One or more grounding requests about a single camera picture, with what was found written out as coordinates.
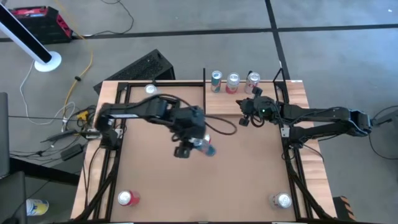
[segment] wooden table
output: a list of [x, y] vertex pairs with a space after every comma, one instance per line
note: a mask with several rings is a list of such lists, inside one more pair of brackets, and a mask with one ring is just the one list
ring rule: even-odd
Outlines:
[[[134, 81], [131, 83], [145, 83], [146, 81]], [[202, 81], [186, 81], [186, 80], [174, 80], [174, 81], [158, 81], [159, 83], [181, 83], [181, 82], [202, 82]], [[160, 87], [159, 89], [163, 93], [171, 93], [178, 95], [179, 97], [187, 100], [188, 102], [196, 102], [199, 98], [203, 99], [205, 96], [205, 105], [201, 105], [201, 103], [197, 103], [194, 105], [205, 106], [207, 114], [213, 114], [217, 116], [221, 116], [224, 118], [228, 118], [232, 122], [238, 125], [239, 114], [241, 114], [239, 106], [235, 103], [235, 100], [242, 100], [246, 97], [250, 97], [243, 92], [243, 83], [239, 88], [237, 94], [228, 95], [223, 93], [223, 88], [221, 93], [213, 93], [210, 91], [210, 83], [206, 81], [205, 87], [179, 87], [177, 91], [175, 87]], [[118, 82], [116, 81], [108, 81], [103, 83], [103, 87], [101, 90], [101, 94], [99, 96], [98, 105], [102, 105], [103, 103], [114, 103], [116, 98]], [[263, 89], [262, 95], [267, 95], [271, 98], [275, 98], [274, 86], [271, 82], [261, 82], [259, 87]], [[308, 101], [304, 90], [304, 85], [301, 81], [287, 81], [287, 88], [289, 91], [290, 104], [299, 105], [302, 108], [308, 108]], [[145, 97], [143, 93], [143, 87], [133, 88], [132, 89], [132, 97], [131, 102], [139, 101]], [[298, 124], [303, 127], [311, 127], [313, 126], [310, 122], [301, 122]], [[114, 205], [112, 209], [111, 221], [112, 222], [121, 222], [121, 221], [294, 221], [294, 212], [292, 213], [292, 209], [288, 210], [271, 210], [268, 208], [269, 204], [267, 201], [267, 194], [269, 192], [275, 194], [279, 191], [289, 192], [287, 188], [289, 185], [287, 184], [287, 173], [286, 168], [281, 166], [284, 164], [283, 160], [280, 158], [280, 154], [282, 152], [282, 145], [280, 140], [280, 134], [277, 126], [273, 124], [264, 125], [264, 129], [267, 131], [262, 133], [261, 128], [255, 128], [249, 125], [249, 127], [238, 127], [238, 133], [236, 136], [228, 136], [221, 137], [208, 131], [211, 134], [212, 141], [215, 142], [216, 148], [219, 150], [215, 157], [210, 159], [206, 158], [204, 160], [199, 155], [195, 154], [197, 152], [193, 152], [192, 158], [187, 160], [179, 160], [177, 158], [172, 157], [172, 153], [174, 151], [173, 145], [171, 145], [171, 141], [169, 140], [169, 135], [167, 137], [158, 137], [157, 139], [148, 138], [145, 133], [146, 129], [150, 129], [151, 133], [155, 136], [162, 136], [166, 133], [165, 127], [155, 126], [153, 124], [146, 123], [143, 120], [128, 120], [126, 126], [129, 130], [126, 132], [124, 137], [123, 147], [122, 147], [122, 157], [121, 163], [119, 165], [119, 174], [118, 180], [116, 184], [116, 196], [114, 197]], [[134, 134], [130, 134], [130, 129], [135, 129]], [[236, 139], [242, 139], [249, 137], [255, 137], [255, 139], [261, 139], [259, 141], [263, 141], [260, 144], [270, 145], [267, 151], [258, 150], [258, 151], [249, 151], [250, 153], [255, 155], [246, 156], [242, 154], [241, 149], [236, 149], [236, 147], [228, 146], [230, 150], [225, 149], [227, 143], [231, 142], [231, 144], [241, 144], [243, 141], [236, 142]], [[98, 189], [98, 184], [100, 181], [101, 169], [104, 161], [104, 149], [100, 149], [96, 156], [93, 158], [93, 154], [95, 150], [98, 148], [100, 141], [94, 140], [89, 143], [85, 156], [85, 169], [86, 173], [88, 173], [88, 165], [91, 160], [93, 160], [91, 174], [90, 174], [90, 187], [88, 189], [88, 198], [92, 199], [94, 194]], [[150, 148], [157, 148], [159, 143], [164, 146], [163, 150], [158, 150], [153, 152]], [[145, 147], [148, 147], [149, 150], [140, 150], [142, 148], [140, 144], [144, 144]], [[319, 145], [316, 140], [309, 140], [307, 143], [310, 147], [319, 150]], [[330, 188], [328, 185], [328, 180], [325, 172], [325, 167], [323, 165], [321, 157], [315, 154], [311, 150], [307, 148], [303, 148], [300, 150], [301, 160], [303, 164], [303, 170], [305, 174], [305, 180], [307, 183], [307, 188], [311, 192], [311, 194], [315, 197], [317, 202], [323, 207], [323, 209], [335, 217], [336, 212], [330, 192]], [[271, 157], [272, 160], [269, 160], [268, 163], [261, 163], [261, 160], [255, 160], [253, 158], [261, 156]], [[241, 162], [244, 164], [243, 171], [250, 172], [251, 175], [247, 173], [239, 173], [239, 170], [234, 170], [239, 175], [231, 176], [227, 170], [223, 170], [219, 168], [219, 166], [231, 167], [232, 159], [240, 158]], [[165, 167], [154, 168], [156, 165], [148, 166], [150, 163], [158, 161], [163, 163]], [[198, 166], [206, 163], [206, 167], [209, 170], [196, 169], [195, 175], [192, 173], [181, 171], [181, 167], [192, 167]], [[159, 172], [162, 175], [165, 175], [164, 169], [170, 169], [174, 173], [171, 174], [171, 171], [167, 173], [169, 181], [164, 181], [160, 184], [159, 179], [160, 176], [156, 176]], [[148, 178], [148, 176], [155, 176], [154, 179]], [[206, 181], [214, 181], [217, 185], [222, 185], [223, 183], [231, 183], [232, 181], [236, 181], [236, 186], [232, 184], [225, 184], [223, 188], [218, 188], [215, 185], [209, 184], [201, 184]], [[159, 185], [169, 185], [170, 189], [175, 189], [174, 184], [183, 184], [183, 187], [190, 187], [191, 189], [195, 189], [198, 185], [203, 190], [196, 190], [194, 192], [189, 190], [168, 190], [161, 191], [159, 190], [161, 186]], [[137, 207], [134, 208], [122, 208], [117, 205], [117, 194], [118, 190], [125, 189], [127, 186], [134, 185], [135, 188], [140, 188], [140, 192], [144, 192], [146, 194], [145, 197], [142, 197], [142, 202]], [[266, 186], [269, 189], [269, 192], [261, 193], [262, 189]], [[167, 198], [164, 195], [168, 193], [175, 194], [174, 198]], [[305, 207], [303, 204], [303, 198], [300, 193], [300, 190], [297, 188], [298, 193], [298, 203], [299, 209], [301, 213], [301, 217], [305, 217]], [[101, 203], [101, 209], [99, 213], [99, 217], [104, 217], [104, 211], [106, 210], [106, 202], [108, 198], [108, 190], [105, 192], [103, 196], [103, 200]], [[226, 200], [226, 195], [243, 194], [245, 196], [236, 197], [237, 201], [230, 201], [226, 204], [224, 201]], [[164, 202], [156, 201], [158, 198], [165, 197]], [[204, 197], [209, 197], [211, 200], [210, 203], [203, 203], [201, 200]], [[80, 183], [76, 192], [75, 203], [72, 210], [71, 218], [77, 217], [84, 209], [84, 201], [85, 201], [85, 185], [83, 174], [80, 176]], [[253, 206], [252, 202], [256, 202], [258, 205]], [[173, 208], [182, 206], [181, 209], [185, 209], [186, 207], [195, 208], [195, 211], [192, 214], [188, 215], [179, 215]], [[159, 213], [159, 216], [154, 215], [152, 213], [155, 210]], [[244, 214], [231, 214], [232, 211], [242, 210]], [[129, 218], [126, 214], [133, 213], [132, 218]]]

